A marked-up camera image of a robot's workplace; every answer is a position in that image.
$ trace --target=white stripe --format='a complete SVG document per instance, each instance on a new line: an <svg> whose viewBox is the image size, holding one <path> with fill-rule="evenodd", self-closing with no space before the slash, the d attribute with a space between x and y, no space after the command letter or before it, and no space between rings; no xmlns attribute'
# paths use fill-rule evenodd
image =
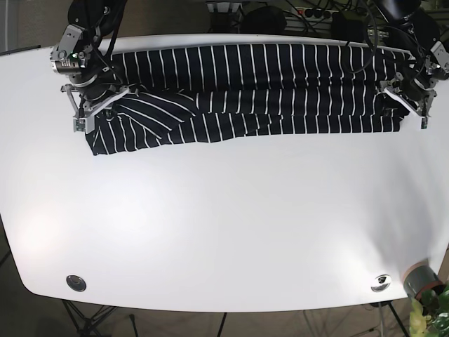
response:
<svg viewBox="0 0 449 337"><path fill-rule="evenodd" d="M157 105L151 104L150 102L147 102L146 100L138 100L137 98L129 98L129 97L123 97L123 98L126 99L126 100L136 100L136 101L141 102L141 103L143 103L143 104L149 105L150 107L153 107L154 109L157 109L157 110L159 110L159 111L162 111L164 114L170 116L171 118L173 118L173 119L175 119L175 120L177 120L177 121L183 122L182 119L177 118L176 116L172 115L172 114L171 114L170 112L168 112L167 110L162 109L161 107L158 107Z"/></svg>
<svg viewBox="0 0 449 337"><path fill-rule="evenodd" d="M100 129L100 137L101 137L101 141L102 141L102 143L103 143L103 146L105 147L106 153L107 153L107 154L110 154L109 151L107 150L105 140L103 139L103 134L102 134L102 132L101 132L101 129Z"/></svg>
<svg viewBox="0 0 449 337"><path fill-rule="evenodd" d="M192 76L190 74L190 59L187 53L187 48L185 49L185 60L187 61L187 70L189 71L189 88L192 91Z"/></svg>
<svg viewBox="0 0 449 337"><path fill-rule="evenodd" d="M330 51L329 51L329 45L326 44L326 53L328 54L328 69L329 69L329 115L332 112L332 93L330 92L330 88L332 87L333 81L332 81L332 69L330 68Z"/></svg>
<svg viewBox="0 0 449 337"><path fill-rule="evenodd" d="M205 89L204 89L203 58L201 57L201 52L199 50L199 47L198 47L198 57L199 57L199 67L201 70L201 83L203 85L203 92L204 92Z"/></svg>
<svg viewBox="0 0 449 337"><path fill-rule="evenodd" d="M150 128L147 128L145 125L143 125L142 123L140 123L139 121L136 121L134 118L132 118L129 114L126 114L125 112L119 112L118 115L124 115L127 116L129 119L132 119L135 123L139 124L141 127L145 128L147 131L149 131L154 137L158 138L158 139L162 139L160 136L158 136L157 134L155 134L153 132L153 130L151 130ZM123 133L125 133L125 129L123 128L123 124L121 126Z"/></svg>
<svg viewBox="0 0 449 337"><path fill-rule="evenodd" d="M134 59L135 59L135 66L137 67L138 76L139 76L139 83L142 83L142 79L140 78L140 67L139 67L139 60L138 60L138 53L134 52Z"/></svg>
<svg viewBox="0 0 449 337"><path fill-rule="evenodd" d="M125 143L123 144L123 146L125 147L125 151L128 151L128 149L126 148L126 132L125 132L125 128L123 127L123 122L122 122L120 116L119 116L119 121L120 121L121 130L123 131L123 139L125 140Z"/></svg>
<svg viewBox="0 0 449 337"><path fill-rule="evenodd" d="M242 70L242 66L241 66L241 58L240 58L240 45L237 45L237 56L239 58L239 67L240 67L240 77L241 77L241 88L244 89L245 88L245 84L243 84L243 70Z"/></svg>
<svg viewBox="0 0 449 337"><path fill-rule="evenodd" d="M148 145L147 142L147 131L145 130L145 128L142 128L143 130L143 141L145 142L145 145L147 146L147 148L150 148L150 146Z"/></svg>
<svg viewBox="0 0 449 337"><path fill-rule="evenodd" d="M224 59L226 60L226 72L227 72L227 88L231 86L231 79L229 78L229 62L227 60L227 48L224 46Z"/></svg>
<svg viewBox="0 0 449 337"><path fill-rule="evenodd" d="M161 65L162 65L163 87L167 88L166 69L165 69L165 65L163 63L162 51L159 51L159 58L161 59Z"/></svg>
<svg viewBox="0 0 449 337"><path fill-rule="evenodd" d="M253 97L251 98L251 114L254 114L254 106L255 106L254 100L255 100L255 90L253 90Z"/></svg>
<svg viewBox="0 0 449 337"><path fill-rule="evenodd" d="M256 73L255 73L254 51L253 51L253 45L252 44L250 44L250 48L251 48L251 61L253 62L254 86L255 86L255 89L257 90L257 76L256 76Z"/></svg>
<svg viewBox="0 0 449 337"><path fill-rule="evenodd" d="M237 112L236 112L236 114L240 113L240 104L241 104L240 99L241 99L241 90L239 90L239 104L237 105Z"/></svg>
<svg viewBox="0 0 449 337"><path fill-rule="evenodd" d="M95 147L95 144L97 143L98 135L100 134L100 129L98 129L97 134L95 135L95 139L93 140L93 147Z"/></svg>
<svg viewBox="0 0 449 337"><path fill-rule="evenodd" d="M209 113L212 112L212 107L213 107L213 91L210 92Z"/></svg>
<svg viewBox="0 0 449 337"><path fill-rule="evenodd" d="M377 72L376 72L376 55L373 56L373 71L374 71L374 82L377 82Z"/></svg>
<svg viewBox="0 0 449 337"><path fill-rule="evenodd" d="M257 129L255 131L255 134L258 136L259 135L259 129L260 129L260 124L259 124L259 117L255 114L255 123L257 125Z"/></svg>
<svg viewBox="0 0 449 337"><path fill-rule="evenodd" d="M185 139L184 139L184 135L182 134L181 124L178 124L177 127L180 130L181 141L182 141L183 144L185 144Z"/></svg>
<svg viewBox="0 0 449 337"><path fill-rule="evenodd" d="M115 138L115 134L114 134L114 131L112 130L111 124L108 123L108 125L109 125L109 128L111 129L112 137L113 137L113 139L114 139L114 150L115 150L115 152L117 153L117 152L118 152L118 151L117 151L117 139Z"/></svg>
<svg viewBox="0 0 449 337"><path fill-rule="evenodd" d="M148 60L149 76L152 78L152 86L154 87L153 66L152 62L149 60L149 51L147 51L147 60Z"/></svg>
<svg viewBox="0 0 449 337"><path fill-rule="evenodd" d="M272 85L271 85L271 83L270 83L271 81L270 81L269 73L268 73L268 61L267 61L268 55L267 55L267 48L266 48L265 45L263 45L263 46L264 46L264 58L265 58L265 70L267 71L268 89L271 89L271 88L272 88Z"/></svg>
<svg viewBox="0 0 449 337"><path fill-rule="evenodd" d="M175 49L171 50L171 54L173 56L173 62L175 63L176 88L179 88L180 87L180 79L177 75L177 62L176 62L176 57L175 57Z"/></svg>
<svg viewBox="0 0 449 337"><path fill-rule="evenodd" d="M171 137L170 137L170 134L169 133L167 133L167 138L168 138L168 141L171 143L171 145L174 145L175 143L171 140Z"/></svg>
<svg viewBox="0 0 449 337"><path fill-rule="evenodd" d="M268 95L269 95L269 90L266 90L266 93L265 93L265 114L268 114Z"/></svg>
<svg viewBox="0 0 449 337"><path fill-rule="evenodd" d="M186 98L186 99L188 99L188 100L191 100L192 102L195 102L195 100L192 98L192 97L189 97L189 96L187 96L187 95L184 95L183 93L175 93L176 95L179 95L179 96L182 96L182 97L184 97L184 98Z"/></svg>
<svg viewBox="0 0 449 337"><path fill-rule="evenodd" d="M245 120L245 115L241 114L241 117L243 119L243 126L245 127L245 136L248 133L248 128L246 127L246 120Z"/></svg>
<svg viewBox="0 0 449 337"><path fill-rule="evenodd" d="M234 130L234 122L232 121L231 114L227 114L229 117L229 122L231 123L231 130L232 130L232 138L236 137L236 131Z"/></svg>
<svg viewBox="0 0 449 337"><path fill-rule="evenodd" d="M363 48L360 48L361 49L361 53L362 53L362 64L363 64L363 62L364 62L364 59L363 59L363 51L364 51L364 49ZM365 116L365 114L366 114L366 70L364 69L363 70L363 114L362 114L362 116Z"/></svg>
<svg viewBox="0 0 449 337"><path fill-rule="evenodd" d="M338 65L340 66L340 71L342 72L342 78L341 81L341 87L340 87L340 97L342 98L342 111L340 112L340 116L343 116L343 107L344 107L344 101L343 101L343 79L344 79L344 72L342 68L342 47L338 46Z"/></svg>
<svg viewBox="0 0 449 337"><path fill-rule="evenodd" d="M293 49L292 49L292 45L289 44L289 51L290 51L290 65L292 67L292 75L293 75L293 86L295 88L297 88L296 86L296 73L295 73L295 68L293 67Z"/></svg>
<svg viewBox="0 0 449 337"><path fill-rule="evenodd" d="M223 112L226 113L227 107L227 91L224 92Z"/></svg>
<svg viewBox="0 0 449 337"><path fill-rule="evenodd" d="M279 116L282 115L282 89L279 90Z"/></svg>
<svg viewBox="0 0 449 337"><path fill-rule="evenodd" d="M206 130L206 135L208 136L208 143L210 143L208 124L206 123L206 116L205 115L203 115L203 121L204 121L204 128Z"/></svg>
<svg viewBox="0 0 449 337"><path fill-rule="evenodd" d="M215 54L213 52L213 46L210 46L210 52L212 53L213 78L215 80L215 90L218 90L218 85L217 85L217 68L215 67Z"/></svg>
<svg viewBox="0 0 449 337"><path fill-rule="evenodd" d="M318 77L316 78L316 80L318 82L318 86L316 87L316 93L318 94L318 100L316 101L316 114L318 115L320 113L320 102L321 102L321 93L320 93L321 73L320 73L320 68L318 67L318 47L316 47L316 45L315 45L315 66L316 66L316 71L318 72Z"/></svg>
<svg viewBox="0 0 449 337"><path fill-rule="evenodd" d="M115 73L112 73L112 76L114 76L114 80L117 80L117 76L115 76Z"/></svg>
<svg viewBox="0 0 449 337"><path fill-rule="evenodd" d="M223 140L222 127L220 125L220 120L218 119L218 114L215 114L215 119L217 119L218 131L220 134L220 141Z"/></svg>
<svg viewBox="0 0 449 337"><path fill-rule="evenodd" d="M125 53L122 54L122 58L123 58L123 68L125 68L126 83L129 83L128 68L126 67L126 61L125 61Z"/></svg>
<svg viewBox="0 0 449 337"><path fill-rule="evenodd" d="M134 135L134 148L135 148L135 150L137 151L137 150L138 150L138 144L137 144L138 137L137 137L136 134L135 134L135 130L134 130L134 126L133 126L133 121L129 121L129 125L131 125L131 130L133 130L133 135Z"/></svg>
<svg viewBox="0 0 449 337"><path fill-rule="evenodd" d="M279 67L279 75L281 75L281 88L284 89L283 87L283 75L282 75L282 69L281 69L281 56L279 55L279 45L276 45L276 52L277 52L277 57L278 57L278 67Z"/></svg>
<svg viewBox="0 0 449 337"><path fill-rule="evenodd" d="M296 90L293 89L293 97L292 97L292 116L295 115L295 99L296 99Z"/></svg>
<svg viewBox="0 0 449 337"><path fill-rule="evenodd" d="M194 120L193 119L190 119L190 124L192 125L192 132L194 134L195 142L197 142L198 140L196 139L196 131L195 131L195 126L194 126Z"/></svg>
<svg viewBox="0 0 449 337"><path fill-rule="evenodd" d="M351 63L351 70L354 69L354 66L352 65L352 47L349 46L349 62ZM352 116L354 116L356 114L356 96L355 96L355 91L356 91L356 87L354 85L354 79L356 78L355 74L352 74Z"/></svg>
<svg viewBox="0 0 449 337"><path fill-rule="evenodd" d="M309 77L309 73L307 72L307 67L306 67L304 44L302 44L301 47L302 47L302 64L304 65L304 72L306 74L306 76L304 77L304 80L306 81L306 90L305 90L306 98L304 99L304 116L307 116L307 98L308 98L307 96L308 96L308 91L309 91L309 81L307 81L307 77Z"/></svg>
<svg viewBox="0 0 449 337"><path fill-rule="evenodd" d="M146 114L143 114L143 113L138 112L138 111L136 111L136 110L134 110L134 109L131 109L131 108L129 108L129 107L126 107L125 105L120 105L120 104L118 104L118 106L119 106L119 107L124 107L124 108L126 108L126 109L128 109L128 110L134 112L135 114L139 114L140 116L142 116L142 117L144 117L144 118L146 118L146 119L149 119L150 121L155 121L157 124L162 125L164 128L166 128L167 130L171 131L171 128L169 128L168 126L166 126L166 125L165 125L164 123L162 123L161 121L158 121L157 119L154 119L153 117L150 117L150 116L148 116L148 115L146 115Z"/></svg>
<svg viewBox="0 0 449 337"><path fill-rule="evenodd" d="M268 134L271 135L272 134L272 116L269 114L268 115Z"/></svg>
<svg viewBox="0 0 449 337"><path fill-rule="evenodd" d="M383 54L383 63L384 63L384 72L385 72L385 78L384 80L386 81L388 79L388 71L387 71L387 65L385 64L385 51L382 49L382 54Z"/></svg>
<svg viewBox="0 0 449 337"><path fill-rule="evenodd" d="M180 107L181 109L183 109L183 110L189 112L190 114L192 114L192 116L195 116L195 114L194 114L192 111L190 111L189 109L187 109L184 105L178 104L178 103L173 102L173 101L171 101L171 100L166 100L165 98L162 98L162 97L159 97L159 96L152 95L151 93L143 93L143 94L144 94L144 95L148 95L148 96L150 96L150 97L153 97L153 98L155 98L155 99L157 99L157 100L162 100L163 102L167 102L167 103L176 105L177 107Z"/></svg>

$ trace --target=black cable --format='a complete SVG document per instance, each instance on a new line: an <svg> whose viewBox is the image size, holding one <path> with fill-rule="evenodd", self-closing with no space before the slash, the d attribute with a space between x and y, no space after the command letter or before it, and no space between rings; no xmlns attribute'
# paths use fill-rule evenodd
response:
<svg viewBox="0 0 449 337"><path fill-rule="evenodd" d="M86 16L86 22L87 22L87 33L88 33L88 37L89 37L89 41L91 43L92 49L94 51L94 53L96 54L96 56L100 59L100 61L109 69L111 70L111 72L116 76L116 78L119 80L120 84L123 84L123 80L120 77L120 75L115 71L115 69L109 64L109 62L107 60L105 60L105 57L103 56L103 54L101 54L101 52L98 50L98 47L95 45L95 42L93 40L94 37L94 33L92 32L92 27L91 27L91 18L89 16L89 11L88 11L88 4L87 4L88 0L83 0L83 7L84 7L84 15Z"/></svg>
<svg viewBox="0 0 449 337"><path fill-rule="evenodd" d="M225 326L227 312L223 314L222 323L220 324L220 329L218 330L217 337L220 337L222 335L223 327Z"/></svg>
<svg viewBox="0 0 449 337"><path fill-rule="evenodd" d="M373 12L370 10L369 6L367 5L367 3L365 2L365 0L360 0L360 2L362 3L362 5L366 8L366 10L368 11L368 15L370 16L371 20L374 23L374 45L371 49L371 55L370 55L370 59L360 68L357 70L348 70L346 69L346 71L350 74L358 74L359 72L362 72L363 70L365 70L371 63L373 63L374 60L374 56L376 54L376 50L377 47L379 45L379 32L377 30L377 23L376 23L376 19L373 15Z"/></svg>
<svg viewBox="0 0 449 337"><path fill-rule="evenodd" d="M5 256L0 260L0 267L8 260L9 256L11 255L11 250L9 250Z"/></svg>

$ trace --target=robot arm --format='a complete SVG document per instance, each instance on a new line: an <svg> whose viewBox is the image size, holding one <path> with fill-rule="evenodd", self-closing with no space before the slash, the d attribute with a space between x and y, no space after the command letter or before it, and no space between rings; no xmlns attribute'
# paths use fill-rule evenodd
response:
<svg viewBox="0 0 449 337"><path fill-rule="evenodd" d="M421 0L373 0L385 20L386 45L401 48L414 56L414 67L402 65L396 78L380 83L380 93L402 104L423 118L436 96L438 80L449 78L449 53L439 41L436 22L421 8ZM111 54L123 17L126 0L73 0L67 26L60 43L53 48L53 70L69 77L71 85L64 86L74 107L73 91L81 94L81 104L75 109L75 131L90 132L93 117L109 104L129 92L124 86L119 65ZM98 46L102 38L113 33L105 55Z"/></svg>

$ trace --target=metal grommet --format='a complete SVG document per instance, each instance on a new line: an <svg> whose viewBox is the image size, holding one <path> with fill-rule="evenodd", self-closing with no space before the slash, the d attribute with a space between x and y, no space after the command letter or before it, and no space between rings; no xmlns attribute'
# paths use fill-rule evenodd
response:
<svg viewBox="0 0 449 337"><path fill-rule="evenodd" d="M371 290L375 293L384 291L391 284L391 277L389 275L380 275L375 278L374 282L371 284Z"/></svg>
<svg viewBox="0 0 449 337"><path fill-rule="evenodd" d="M69 275L65 280L72 290L80 292L86 290L86 283L80 276Z"/></svg>

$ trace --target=plant pot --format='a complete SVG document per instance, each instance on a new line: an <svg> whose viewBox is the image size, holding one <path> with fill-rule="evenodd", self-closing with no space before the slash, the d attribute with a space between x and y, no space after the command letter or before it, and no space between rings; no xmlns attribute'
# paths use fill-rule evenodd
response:
<svg viewBox="0 0 449 337"><path fill-rule="evenodd" d="M429 267L427 261L410 267L403 276L403 287L408 297L421 300L423 291L433 289L437 294L444 290L443 282Z"/></svg>

